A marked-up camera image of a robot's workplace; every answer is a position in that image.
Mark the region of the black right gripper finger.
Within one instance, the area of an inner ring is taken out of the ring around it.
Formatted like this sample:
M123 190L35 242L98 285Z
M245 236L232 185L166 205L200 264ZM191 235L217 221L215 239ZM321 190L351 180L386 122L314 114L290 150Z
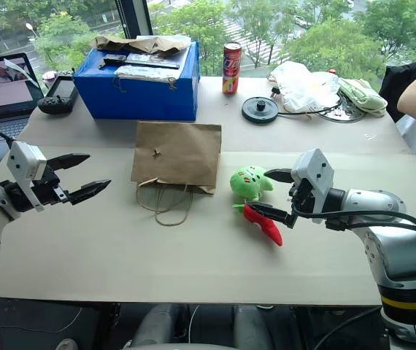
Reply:
M281 222L288 228L293 228L296 223L296 220L298 219L297 214L289 214L286 211L275 208L267 203L247 203L247 205L258 214L272 219L276 222Z
M290 168L277 168L277 169L266 171L264 173L264 176L270 179L273 179L274 181L277 181L277 182L293 183L293 177L291 175L291 171L292 170Z

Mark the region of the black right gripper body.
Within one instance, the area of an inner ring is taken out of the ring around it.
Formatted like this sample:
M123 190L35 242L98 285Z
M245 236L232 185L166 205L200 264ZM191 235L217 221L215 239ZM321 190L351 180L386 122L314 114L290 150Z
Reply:
M289 190L291 209L294 214L303 216L312 214L315 206L315 197L312 194L312 185L307 179L294 182Z

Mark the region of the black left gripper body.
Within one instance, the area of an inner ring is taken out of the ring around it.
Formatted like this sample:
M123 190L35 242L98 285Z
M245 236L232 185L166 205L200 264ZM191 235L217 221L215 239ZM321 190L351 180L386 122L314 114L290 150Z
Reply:
M32 182L31 189L42 205L55 205L69 201L67 191L61 188L60 179L51 167L45 169L41 179Z

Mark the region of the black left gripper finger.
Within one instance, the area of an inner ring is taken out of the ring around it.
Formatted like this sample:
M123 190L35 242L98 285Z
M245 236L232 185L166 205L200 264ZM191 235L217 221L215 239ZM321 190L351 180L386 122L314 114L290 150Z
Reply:
M48 171L57 171L75 167L90 157L83 153L69 153L47 160L46 169Z
M106 187L110 184L111 180L98 180L95 182L90 182L81 186L79 190L67 194L68 202L71 205L76 205L83 201L86 201L95 195L99 194L101 191L105 190Z

